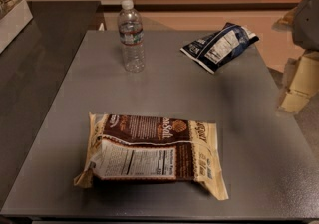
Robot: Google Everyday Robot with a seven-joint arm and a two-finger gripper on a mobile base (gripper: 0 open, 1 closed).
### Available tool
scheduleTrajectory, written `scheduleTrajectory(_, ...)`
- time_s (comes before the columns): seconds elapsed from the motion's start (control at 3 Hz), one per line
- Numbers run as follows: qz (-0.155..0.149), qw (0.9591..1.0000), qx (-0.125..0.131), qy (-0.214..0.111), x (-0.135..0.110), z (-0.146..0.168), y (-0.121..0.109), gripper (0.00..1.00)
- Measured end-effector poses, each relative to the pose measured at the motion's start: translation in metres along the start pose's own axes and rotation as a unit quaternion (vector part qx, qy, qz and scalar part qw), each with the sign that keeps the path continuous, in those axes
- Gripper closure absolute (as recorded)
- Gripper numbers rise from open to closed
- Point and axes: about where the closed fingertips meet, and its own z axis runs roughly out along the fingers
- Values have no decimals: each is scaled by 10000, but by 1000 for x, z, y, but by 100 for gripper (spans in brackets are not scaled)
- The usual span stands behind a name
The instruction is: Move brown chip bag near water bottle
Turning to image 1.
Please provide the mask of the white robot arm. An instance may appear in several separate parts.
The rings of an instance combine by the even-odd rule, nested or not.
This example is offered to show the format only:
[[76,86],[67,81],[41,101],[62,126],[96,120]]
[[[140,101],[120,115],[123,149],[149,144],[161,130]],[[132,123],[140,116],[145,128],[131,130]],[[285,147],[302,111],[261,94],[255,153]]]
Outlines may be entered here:
[[291,27],[293,43],[304,50],[287,61],[279,107],[300,112],[319,92],[319,0],[301,0],[278,23]]

